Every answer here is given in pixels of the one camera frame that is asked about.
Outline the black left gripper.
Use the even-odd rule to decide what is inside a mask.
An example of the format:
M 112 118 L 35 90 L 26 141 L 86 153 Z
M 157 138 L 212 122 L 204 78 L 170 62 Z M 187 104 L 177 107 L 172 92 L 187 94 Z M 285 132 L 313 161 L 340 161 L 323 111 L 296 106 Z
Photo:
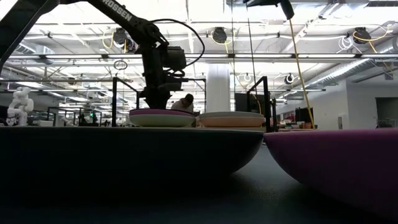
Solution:
M 162 74 L 144 72 L 142 76 L 145 79 L 146 86 L 141 93 L 148 93 L 150 91 L 159 90 L 166 91 L 165 93 L 149 93 L 145 101 L 151 109 L 166 109 L 167 101 L 171 97 L 169 91 L 180 91 L 183 82 L 188 82 L 185 78 L 185 72 L 180 70 L 180 73 L 163 70 Z

